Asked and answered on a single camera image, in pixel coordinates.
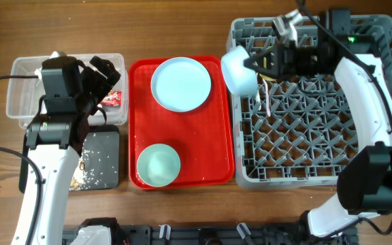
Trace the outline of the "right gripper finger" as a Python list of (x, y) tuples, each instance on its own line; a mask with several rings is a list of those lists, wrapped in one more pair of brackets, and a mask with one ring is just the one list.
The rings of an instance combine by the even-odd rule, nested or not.
[(263, 74), (271, 78), (279, 79), (280, 70), (278, 65), (267, 65), (267, 69), (263, 68), (263, 65), (250, 63), (250, 58), (244, 60), (244, 66), (255, 71), (258, 74)]
[(252, 65), (277, 65), (279, 63), (280, 50), (281, 44), (275, 43), (264, 51), (252, 56), (250, 58), (250, 63)]

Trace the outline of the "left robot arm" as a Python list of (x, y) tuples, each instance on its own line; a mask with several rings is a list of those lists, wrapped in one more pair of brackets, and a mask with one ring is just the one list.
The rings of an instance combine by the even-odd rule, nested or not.
[(90, 132), (88, 119), (121, 79), (114, 64), (93, 56), (88, 65), (74, 56), (42, 62), (44, 95), (26, 128), (29, 164), (13, 244), (62, 241), (69, 186)]

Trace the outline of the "green bowl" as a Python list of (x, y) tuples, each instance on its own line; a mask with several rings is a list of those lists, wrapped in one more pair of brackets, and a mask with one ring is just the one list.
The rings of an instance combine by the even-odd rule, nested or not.
[(171, 184), (180, 173), (179, 154), (167, 144), (153, 144), (145, 148), (137, 159), (140, 179), (151, 187)]

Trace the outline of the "yellow plastic cup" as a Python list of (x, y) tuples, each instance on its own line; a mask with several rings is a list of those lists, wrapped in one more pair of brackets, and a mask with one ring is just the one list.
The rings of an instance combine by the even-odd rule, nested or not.
[[(267, 58), (266, 58), (266, 57), (263, 57), (263, 58), (262, 58), (262, 64), (263, 64), (263, 68), (267, 69)], [(260, 75), (260, 77), (261, 77), (262, 79), (264, 79), (265, 81), (270, 81), (270, 82), (275, 82), (275, 81), (276, 81), (275, 78), (268, 77), (268, 76), (263, 75), (263, 74), (261, 74), (261, 73), (260, 73), (259, 75)]]

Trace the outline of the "red snack wrapper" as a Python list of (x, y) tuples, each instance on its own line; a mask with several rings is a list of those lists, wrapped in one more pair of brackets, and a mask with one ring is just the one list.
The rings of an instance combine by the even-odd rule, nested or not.
[(100, 102), (101, 105), (116, 107), (122, 104), (122, 91), (110, 91)]

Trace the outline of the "white tissue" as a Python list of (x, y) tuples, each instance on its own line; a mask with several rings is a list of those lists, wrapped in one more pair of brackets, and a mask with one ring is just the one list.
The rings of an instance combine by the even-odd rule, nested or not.
[(34, 71), (34, 74), (41, 80), (42, 79), (42, 68), (38, 68)]

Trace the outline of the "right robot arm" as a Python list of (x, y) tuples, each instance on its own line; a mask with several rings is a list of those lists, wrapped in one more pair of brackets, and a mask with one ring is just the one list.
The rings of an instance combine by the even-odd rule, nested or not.
[[(392, 216), (392, 99), (374, 42), (365, 37), (326, 34), (315, 48), (276, 44), (242, 65), (268, 78), (333, 74), (350, 109), (359, 151), (338, 176), (337, 191), (304, 212), (304, 238), (328, 240), (360, 222)], [(385, 234), (392, 229), (392, 220)]]

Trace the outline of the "white plastic fork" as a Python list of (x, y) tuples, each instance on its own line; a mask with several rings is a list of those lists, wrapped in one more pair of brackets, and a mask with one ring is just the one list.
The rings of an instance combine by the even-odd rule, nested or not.
[(267, 84), (267, 81), (263, 79), (263, 84), (265, 87), (265, 99), (266, 99), (266, 113), (267, 113), (267, 117), (271, 117), (272, 113), (270, 110), (270, 90)]

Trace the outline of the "light blue small bowl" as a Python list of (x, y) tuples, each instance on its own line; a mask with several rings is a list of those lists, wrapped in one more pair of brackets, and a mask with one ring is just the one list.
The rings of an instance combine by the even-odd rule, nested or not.
[(244, 66), (244, 61), (249, 57), (242, 46), (236, 46), (220, 60), (225, 84), (232, 95), (255, 97), (257, 94), (257, 74)]

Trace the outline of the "white plastic spoon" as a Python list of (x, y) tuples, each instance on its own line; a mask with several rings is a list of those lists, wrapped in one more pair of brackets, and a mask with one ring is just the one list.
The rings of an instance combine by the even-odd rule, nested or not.
[(261, 97), (259, 94), (259, 90), (257, 90), (256, 95), (255, 95), (255, 105), (258, 110), (261, 110), (262, 105), (261, 105)]

